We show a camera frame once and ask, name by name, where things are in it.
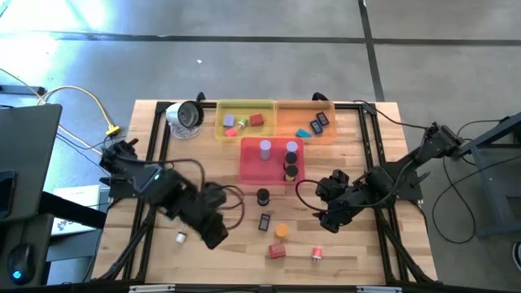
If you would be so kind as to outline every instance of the concrete floor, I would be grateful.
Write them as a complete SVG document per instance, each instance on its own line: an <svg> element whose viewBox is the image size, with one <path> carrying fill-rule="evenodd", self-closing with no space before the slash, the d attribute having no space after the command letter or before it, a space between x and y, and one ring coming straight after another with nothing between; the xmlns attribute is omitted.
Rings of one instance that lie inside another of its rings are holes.
<svg viewBox="0 0 521 293"><path fill-rule="evenodd" d="M366 0L377 38L521 39L521 2L515 0ZM356 0L17 0L2 18L0 32L24 30L180 36L364 37ZM398 102L402 120L453 129L470 120L497 119L521 109L520 46L375 46L386 101ZM127 125L138 98L309 99L315 91L334 100L374 101L364 44L243 42L57 41L44 35L0 38L0 65L33 85L79 85L96 93L118 125ZM0 76L0 84L12 84ZM105 122L89 98L56 94L62 123L87 142L103 140ZM0 103L28 105L34 98L0 96ZM491 127L472 125L473 138ZM405 129L410 149L421 132ZM85 153L96 160L94 153ZM460 178L474 169L448 161ZM442 282L518 291L521 273L510 248L521 236L445 242L434 230L431 206L448 185L441 162L422 168L431 247ZM95 184L103 174L74 150L57 142L46 190ZM478 226L490 223L478 178L460 185ZM440 228L465 238L471 221L453 192L440 201ZM62 273L88 261L53 263L49 283L78 281Z"/></svg>

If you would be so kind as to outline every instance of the wooden tabletop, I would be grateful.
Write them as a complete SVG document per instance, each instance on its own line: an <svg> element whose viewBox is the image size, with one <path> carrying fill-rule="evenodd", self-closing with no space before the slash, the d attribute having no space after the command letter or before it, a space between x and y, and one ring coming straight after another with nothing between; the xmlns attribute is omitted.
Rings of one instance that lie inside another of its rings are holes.
<svg viewBox="0 0 521 293"><path fill-rule="evenodd" d="M138 100L129 126L126 140L138 138L135 146L139 158L147 153L151 125L154 118L155 100ZM377 103L380 111L394 120L400 120L396 103ZM160 123L155 159L159 155L164 117ZM366 209L352 223L332 234L322 227L312 211L295 196L293 186L270 186L269 205L260 207L255 193L259 186L244 186L237 183L239 172L239 144L221 144L213 134L215 110L205 109L201 133L190 140L171 138L168 159L193 158L206 169L207 181L219 184L235 184L246 194L246 215L243 223L214 250L208 250L193 230L183 228L179 220L168 221L162 215L155 220L154 237L151 244L147 282L162 283L244 283L244 284L314 284L355 285L384 284L382 259L376 233L374 213ZM331 175L335 168L344 170L351 178L362 175L366 168L361 144L358 114L355 111L336 112L338 137L332 145L305 145L306 177L320 180ZM382 116L379 124L383 146L388 161L398 160L407 154L403 129ZM369 129L374 142L372 129ZM378 164L376 155L374 163ZM184 176L193 182L200 181L199 171L189 164L176 164ZM312 184L303 184L301 194L305 200L317 207L325 207L314 195ZM226 205L235 203L233 197ZM107 215L107 222L96 258L93 278L106 272L129 241L136 201L124 199ZM402 241L410 255L424 272L436 279L426 227L418 209L411 203L396 203ZM257 229L261 213L271 215L268 232ZM224 211L225 223L237 221L240 210ZM277 224L289 226L289 236L284 241L287 256L279 259L268 257L268 246L278 240L274 236ZM187 231L184 244L176 243L177 232ZM141 257L142 244L134 260L135 276ZM315 246L323 247L322 260L314 264L311 253ZM396 255L391 249L393 271L398 276Z"/></svg>

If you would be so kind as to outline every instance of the yellow cable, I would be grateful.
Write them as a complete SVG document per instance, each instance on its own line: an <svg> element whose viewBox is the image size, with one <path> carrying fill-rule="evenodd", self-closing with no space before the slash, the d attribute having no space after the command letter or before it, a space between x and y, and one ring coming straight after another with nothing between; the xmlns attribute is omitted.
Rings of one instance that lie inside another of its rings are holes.
<svg viewBox="0 0 521 293"><path fill-rule="evenodd" d="M44 103L46 104L47 103L47 99L50 97L51 94L57 92L58 90L62 90L62 89L73 89L73 90L80 90L82 92L84 92L85 94L89 95L91 98L94 99L94 101L96 101L96 103L98 104L99 106L99 109L101 110L101 112L103 113L103 117L105 118L105 121L107 122L108 124L108 128L110 129L111 127L114 127L114 125L111 123L111 121L108 119L108 116L107 116L107 113L105 112L105 109L103 109L103 106L102 104L99 102L98 98L93 95L92 93L90 93L88 90L85 90L85 89L82 89L81 87L78 87L78 86L73 86L73 85L65 85L65 86L60 86L59 88L56 88L54 90L51 90L49 92L47 92L46 94L44 94L43 96L41 96L40 94L38 94L36 91L33 90L33 88L31 88L28 84L26 84L24 81L22 81L21 79L19 79L18 77L15 77L13 74L11 74L10 72L6 71L5 69L3 68L0 68L0 71L6 73L7 75L13 77L14 79L16 79L17 81L19 81L20 83L22 83L23 85L25 85L29 90L31 90L33 92L33 94L35 94L37 97L38 97L38 103L37 105L40 105L40 103ZM71 138L74 138L76 139L78 142L82 143L83 145L85 145L86 147L89 147L90 150L92 151L95 151L97 152L98 154L102 154L101 151L98 151L97 149L93 148L91 145L89 145L87 142L84 142L81 138L77 137L76 135L72 134L71 132L69 132L68 130L66 130L62 125L58 125L58 128L61 129L63 132L65 132L68 136L70 136Z"/></svg>

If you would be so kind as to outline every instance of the black cylinder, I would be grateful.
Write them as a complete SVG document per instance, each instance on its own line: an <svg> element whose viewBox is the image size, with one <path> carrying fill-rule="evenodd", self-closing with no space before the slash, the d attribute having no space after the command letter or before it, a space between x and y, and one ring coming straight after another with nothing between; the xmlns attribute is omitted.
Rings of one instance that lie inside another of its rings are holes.
<svg viewBox="0 0 521 293"><path fill-rule="evenodd" d="M269 203L269 191L265 188L261 188L257 191L257 203L260 206L266 206Z"/></svg>
<svg viewBox="0 0 521 293"><path fill-rule="evenodd" d="M295 165L289 165L286 168L286 174L284 175L285 181L294 181L296 175L299 173L299 169Z"/></svg>
<svg viewBox="0 0 521 293"><path fill-rule="evenodd" d="M292 151L288 151L286 153L286 156L284 157L284 170L286 170L287 166L293 165L294 163L296 163L296 159L297 159L296 153L294 153Z"/></svg>

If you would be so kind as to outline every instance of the red tray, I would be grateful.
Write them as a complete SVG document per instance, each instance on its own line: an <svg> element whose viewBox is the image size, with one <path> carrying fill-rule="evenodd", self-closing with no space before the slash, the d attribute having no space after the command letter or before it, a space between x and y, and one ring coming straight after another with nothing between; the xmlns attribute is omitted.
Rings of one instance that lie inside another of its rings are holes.
<svg viewBox="0 0 521 293"><path fill-rule="evenodd" d="M269 159L261 159L261 141L271 142ZM284 181L284 157L286 144L296 142L296 167L299 169L294 181ZM243 138L241 140L241 155L239 165L239 181L250 185L295 185L305 179L304 142L300 138Z"/></svg>

